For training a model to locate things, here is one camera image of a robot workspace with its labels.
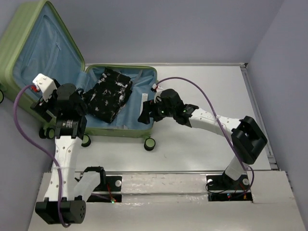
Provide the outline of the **black white patterned clothing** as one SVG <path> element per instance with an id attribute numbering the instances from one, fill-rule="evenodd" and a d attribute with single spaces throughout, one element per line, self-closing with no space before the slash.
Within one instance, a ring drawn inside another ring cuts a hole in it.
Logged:
<path id="1" fill-rule="evenodd" d="M 82 95 L 88 113 L 106 123 L 112 123 L 132 94 L 130 77 L 105 68 L 92 89 Z"/>

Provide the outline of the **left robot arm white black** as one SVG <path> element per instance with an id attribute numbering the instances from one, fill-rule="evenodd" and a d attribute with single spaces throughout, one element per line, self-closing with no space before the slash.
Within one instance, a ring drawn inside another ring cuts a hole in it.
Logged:
<path id="1" fill-rule="evenodd" d="M 76 86 L 71 83 L 60 85 L 55 79 L 38 75 L 33 84 L 42 97 L 31 108 L 46 121 L 50 111 L 56 118 L 55 158 L 49 186 L 42 202 L 37 202 L 35 212 L 47 224 L 70 224 L 83 222 L 86 201 L 94 189 L 106 186 L 103 167 L 87 167 L 81 179 L 76 181 L 77 156 L 82 147 L 87 124 L 87 108 Z"/>

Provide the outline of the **white rectangular tube box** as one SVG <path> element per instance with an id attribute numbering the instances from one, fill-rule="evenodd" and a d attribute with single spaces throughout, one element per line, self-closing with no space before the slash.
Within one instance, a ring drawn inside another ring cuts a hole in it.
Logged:
<path id="1" fill-rule="evenodd" d="M 146 102 L 147 100 L 148 100 L 148 94 L 143 93 L 141 96 L 141 110 L 143 109 L 143 103 Z"/>

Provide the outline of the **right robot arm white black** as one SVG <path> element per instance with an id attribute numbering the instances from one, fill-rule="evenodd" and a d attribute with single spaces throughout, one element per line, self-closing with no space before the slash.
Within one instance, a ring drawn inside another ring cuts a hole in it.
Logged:
<path id="1" fill-rule="evenodd" d="M 165 117 L 173 118 L 180 125 L 203 129 L 226 138 L 235 152 L 221 177 L 222 185 L 228 189 L 239 183 L 240 176 L 255 163 L 268 143 L 252 117 L 234 119 L 207 112 L 196 105 L 185 104 L 174 89 L 160 90 L 153 100 L 145 101 L 138 121 L 149 124 Z"/>

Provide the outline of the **green hard-shell suitcase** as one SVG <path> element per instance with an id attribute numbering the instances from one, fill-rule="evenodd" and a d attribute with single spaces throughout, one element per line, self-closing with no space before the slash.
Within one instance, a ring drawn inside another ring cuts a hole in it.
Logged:
<path id="1" fill-rule="evenodd" d="M 138 122 L 141 96 L 154 98 L 152 85 L 157 71 L 150 66 L 93 64 L 85 65 L 65 24 L 50 1 L 29 1 L 16 10 L 0 40 L 0 89 L 14 100 L 20 89 L 32 83 L 37 74 L 55 78 L 60 84 L 72 83 L 90 90 L 105 68 L 131 78 L 132 94 L 112 123 L 87 115 L 86 133 L 91 136 L 143 138 L 144 148 L 151 151 L 152 124 Z"/>

